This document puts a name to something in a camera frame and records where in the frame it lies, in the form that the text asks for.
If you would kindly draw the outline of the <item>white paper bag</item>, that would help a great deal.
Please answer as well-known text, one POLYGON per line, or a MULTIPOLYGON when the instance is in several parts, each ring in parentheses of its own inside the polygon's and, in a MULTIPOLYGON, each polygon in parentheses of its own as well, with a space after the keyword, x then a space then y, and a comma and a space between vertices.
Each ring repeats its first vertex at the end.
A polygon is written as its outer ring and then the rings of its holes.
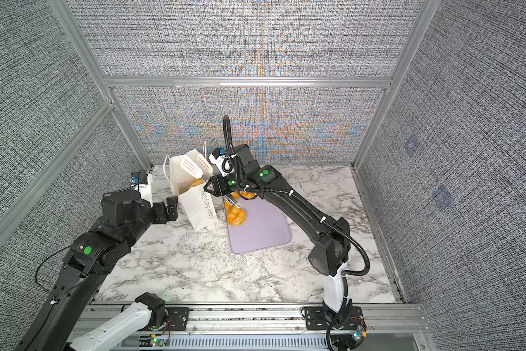
POLYGON ((194 230, 204 229, 218 221, 211 194, 204 191, 204 185, 190 189, 190 185, 197 178, 190 176, 180 167, 180 162, 185 155, 199 163, 196 158, 200 154, 207 160, 205 154, 192 149, 179 156, 166 155, 163 161, 163 174, 169 182, 173 195, 178 196, 178 204, 194 230))

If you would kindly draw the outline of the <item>steel tongs white tips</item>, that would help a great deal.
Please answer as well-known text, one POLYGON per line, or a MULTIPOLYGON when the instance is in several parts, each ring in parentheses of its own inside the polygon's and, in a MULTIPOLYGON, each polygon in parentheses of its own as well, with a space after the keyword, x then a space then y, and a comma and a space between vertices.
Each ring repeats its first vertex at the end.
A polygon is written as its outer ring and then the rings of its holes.
POLYGON ((213 169, 202 154, 200 154, 196 160, 198 160, 199 163, 190 156, 185 155, 180 162, 180 167, 192 177, 200 178, 207 183, 211 178, 213 169))

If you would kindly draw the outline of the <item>sugared ring donut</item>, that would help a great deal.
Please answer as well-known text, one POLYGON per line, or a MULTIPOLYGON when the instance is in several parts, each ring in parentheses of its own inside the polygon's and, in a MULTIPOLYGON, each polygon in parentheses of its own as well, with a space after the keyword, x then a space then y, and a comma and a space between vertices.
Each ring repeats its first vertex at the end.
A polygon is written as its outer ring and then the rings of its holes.
POLYGON ((245 200, 252 200, 257 197, 256 193, 240 191, 239 196, 245 200))

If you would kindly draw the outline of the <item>round orange knotted bun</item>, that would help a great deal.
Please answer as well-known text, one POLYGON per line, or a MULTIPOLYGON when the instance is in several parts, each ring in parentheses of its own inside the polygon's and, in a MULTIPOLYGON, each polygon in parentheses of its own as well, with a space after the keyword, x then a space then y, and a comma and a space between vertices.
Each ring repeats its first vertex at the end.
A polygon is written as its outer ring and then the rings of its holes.
POLYGON ((238 209, 238 207, 233 206, 227 211, 226 220, 232 227, 239 227, 244 224, 246 213, 243 209, 238 209))

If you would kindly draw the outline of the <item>red-brown glazed croissant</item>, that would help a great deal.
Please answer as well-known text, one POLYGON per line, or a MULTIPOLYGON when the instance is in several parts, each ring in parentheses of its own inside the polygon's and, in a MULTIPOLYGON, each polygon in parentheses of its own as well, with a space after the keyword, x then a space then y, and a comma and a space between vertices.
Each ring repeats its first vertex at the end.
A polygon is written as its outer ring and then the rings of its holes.
POLYGON ((194 187, 198 187, 199 185, 205 185, 206 184, 206 181, 202 178, 197 178, 194 180, 194 182, 190 185, 190 189, 194 188, 194 187))

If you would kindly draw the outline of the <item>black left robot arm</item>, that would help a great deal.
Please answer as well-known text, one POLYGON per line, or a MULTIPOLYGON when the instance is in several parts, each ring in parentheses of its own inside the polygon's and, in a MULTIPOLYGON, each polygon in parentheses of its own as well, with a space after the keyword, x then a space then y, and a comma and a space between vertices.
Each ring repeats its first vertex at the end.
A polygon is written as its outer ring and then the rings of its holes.
POLYGON ((85 307, 119 259, 151 225, 178 218, 177 197, 150 203, 137 190, 105 193, 102 215, 65 250, 49 298, 21 338, 17 350, 69 350, 68 338, 85 307))

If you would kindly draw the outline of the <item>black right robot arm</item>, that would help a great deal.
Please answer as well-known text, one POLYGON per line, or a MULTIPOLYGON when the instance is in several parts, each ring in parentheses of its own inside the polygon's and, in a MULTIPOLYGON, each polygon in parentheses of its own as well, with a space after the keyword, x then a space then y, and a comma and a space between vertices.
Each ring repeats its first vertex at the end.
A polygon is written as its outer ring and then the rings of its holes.
POLYGON ((208 193, 228 201, 238 200, 243 205, 264 200, 305 232, 313 243, 308 261, 324 278, 324 305, 333 315, 343 311, 349 304, 344 270, 354 245, 348 222, 317 209, 276 168, 261 166, 245 144, 214 149, 208 162, 218 170, 204 186, 208 193))

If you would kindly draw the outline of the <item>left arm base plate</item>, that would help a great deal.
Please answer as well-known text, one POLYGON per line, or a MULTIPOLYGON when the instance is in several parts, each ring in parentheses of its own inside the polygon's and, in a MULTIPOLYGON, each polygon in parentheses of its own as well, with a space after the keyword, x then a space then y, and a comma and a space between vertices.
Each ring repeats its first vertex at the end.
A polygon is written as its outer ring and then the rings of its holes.
POLYGON ((156 308, 152 311, 146 329, 154 332, 185 331, 189 314, 188 307, 156 308))

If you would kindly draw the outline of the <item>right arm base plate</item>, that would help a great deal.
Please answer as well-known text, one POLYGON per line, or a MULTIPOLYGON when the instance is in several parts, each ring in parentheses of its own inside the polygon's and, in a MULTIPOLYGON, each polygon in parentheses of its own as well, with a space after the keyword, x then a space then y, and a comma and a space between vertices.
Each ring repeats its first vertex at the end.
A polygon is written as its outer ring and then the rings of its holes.
MULTIPOLYGON (((325 306, 303 307, 302 317, 304 318, 306 329, 310 331, 325 331, 334 320, 336 313, 330 311, 325 306)), ((355 331, 362 328, 367 330, 367 325, 360 307, 346 308, 343 315, 338 318, 333 329, 355 331)))

